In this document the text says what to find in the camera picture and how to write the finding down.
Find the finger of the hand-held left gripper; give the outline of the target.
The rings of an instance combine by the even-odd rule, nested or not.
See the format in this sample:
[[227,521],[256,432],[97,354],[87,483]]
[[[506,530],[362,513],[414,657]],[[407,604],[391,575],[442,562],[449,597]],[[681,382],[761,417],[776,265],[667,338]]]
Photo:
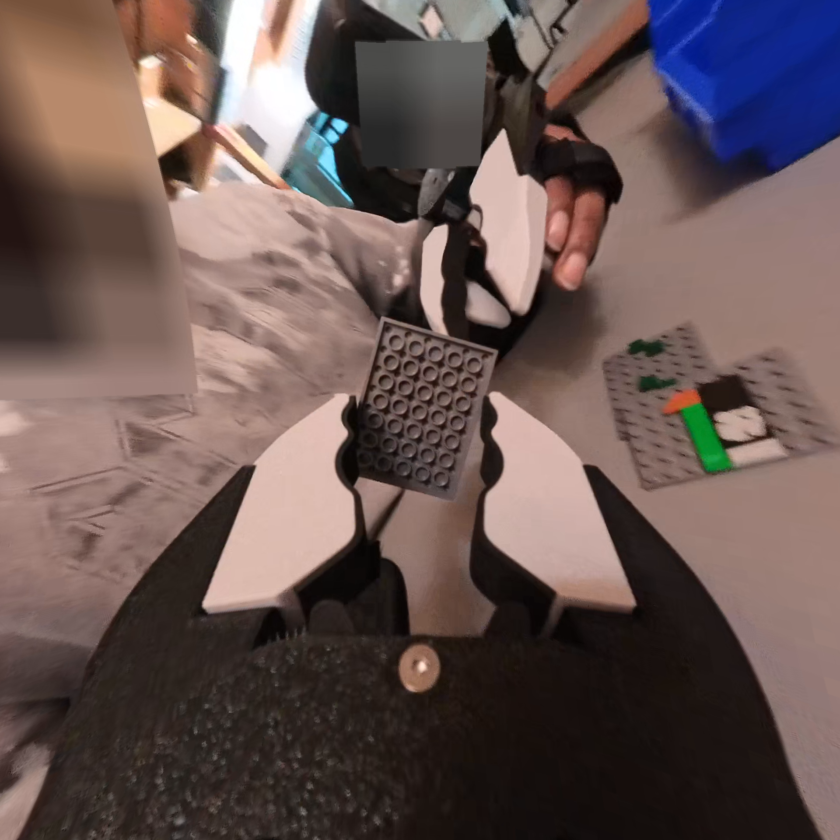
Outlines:
[[504,129],[484,153],[469,198],[480,215],[485,270],[497,294],[468,281],[467,318],[481,326],[506,327],[513,316],[529,313],[537,293],[548,197],[530,175],[518,172]]
[[469,234],[438,226],[423,243],[419,295],[428,327],[449,337],[467,337],[466,263]]

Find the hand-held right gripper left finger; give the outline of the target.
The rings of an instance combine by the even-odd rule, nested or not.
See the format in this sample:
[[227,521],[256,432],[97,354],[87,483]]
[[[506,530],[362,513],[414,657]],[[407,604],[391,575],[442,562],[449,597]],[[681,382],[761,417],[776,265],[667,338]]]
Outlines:
[[206,614],[277,608],[300,627],[318,602],[348,603],[373,582],[384,487],[357,475],[355,422],[354,396],[337,394],[257,458]]

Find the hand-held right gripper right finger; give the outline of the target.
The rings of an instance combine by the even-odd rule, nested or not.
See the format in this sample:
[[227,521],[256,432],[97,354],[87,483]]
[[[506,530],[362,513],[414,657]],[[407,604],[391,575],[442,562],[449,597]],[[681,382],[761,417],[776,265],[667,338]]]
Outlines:
[[637,606],[591,482],[560,436],[499,392],[484,401],[470,545],[472,582],[494,606],[520,604],[532,632],[565,609]]

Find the large dark grey lego plate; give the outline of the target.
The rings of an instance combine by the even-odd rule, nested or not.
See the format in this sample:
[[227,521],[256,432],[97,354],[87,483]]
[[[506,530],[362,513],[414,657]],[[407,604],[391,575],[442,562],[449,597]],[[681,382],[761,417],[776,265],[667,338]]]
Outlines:
[[497,362],[485,346],[380,320],[360,397],[360,477],[456,498]]

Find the grey lego baseplate build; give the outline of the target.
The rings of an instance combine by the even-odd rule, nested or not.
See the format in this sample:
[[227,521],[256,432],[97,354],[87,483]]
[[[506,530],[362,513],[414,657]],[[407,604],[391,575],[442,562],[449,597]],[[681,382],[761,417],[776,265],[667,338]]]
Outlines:
[[782,350],[718,367],[685,323],[631,341],[602,370],[646,490],[838,447],[838,426]]

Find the blue plastic storage bin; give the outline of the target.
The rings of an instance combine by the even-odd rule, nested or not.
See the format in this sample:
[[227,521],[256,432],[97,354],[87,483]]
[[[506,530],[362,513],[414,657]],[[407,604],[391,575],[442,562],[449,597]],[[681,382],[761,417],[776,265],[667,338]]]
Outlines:
[[778,171],[838,137],[838,1],[647,7],[668,103],[720,162]]

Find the person's left hand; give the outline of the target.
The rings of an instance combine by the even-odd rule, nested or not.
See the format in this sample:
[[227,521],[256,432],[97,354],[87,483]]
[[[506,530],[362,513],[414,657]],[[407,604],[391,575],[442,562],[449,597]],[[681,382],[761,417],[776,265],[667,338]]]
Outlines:
[[576,291],[610,209],[621,198],[623,179],[612,156],[568,124],[546,126],[537,163],[547,195],[544,244],[552,257],[552,278],[562,289]]

